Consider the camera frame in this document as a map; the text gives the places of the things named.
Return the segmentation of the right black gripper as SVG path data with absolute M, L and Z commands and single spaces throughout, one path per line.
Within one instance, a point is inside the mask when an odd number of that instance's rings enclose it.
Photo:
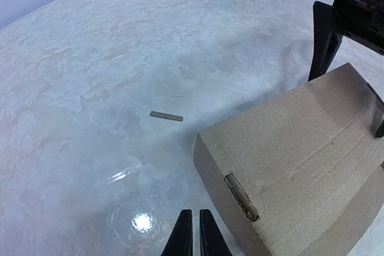
M 309 81 L 327 72 L 343 35 L 383 55 L 383 0 L 334 0 L 333 6 L 315 1 L 313 23 L 314 49 Z

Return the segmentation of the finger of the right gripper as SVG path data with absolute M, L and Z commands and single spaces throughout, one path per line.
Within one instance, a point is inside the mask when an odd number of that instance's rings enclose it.
M 371 138 L 383 138 L 383 100 L 369 83 L 366 83 L 365 128 Z

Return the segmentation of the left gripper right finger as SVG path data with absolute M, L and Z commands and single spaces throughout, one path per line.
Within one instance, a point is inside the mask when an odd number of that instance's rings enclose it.
M 202 256 L 232 256 L 226 241 L 209 209 L 199 212 L 200 254 Z

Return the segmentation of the brown cardboard paper box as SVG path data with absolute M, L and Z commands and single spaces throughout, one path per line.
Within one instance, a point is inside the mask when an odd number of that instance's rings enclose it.
M 344 64 L 201 130 L 194 164 L 246 255 L 347 255 L 383 205 L 383 139 Z

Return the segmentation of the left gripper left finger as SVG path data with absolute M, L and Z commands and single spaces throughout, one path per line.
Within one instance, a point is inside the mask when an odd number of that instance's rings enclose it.
M 161 256 L 193 254 L 193 217 L 190 209 L 181 210 Z

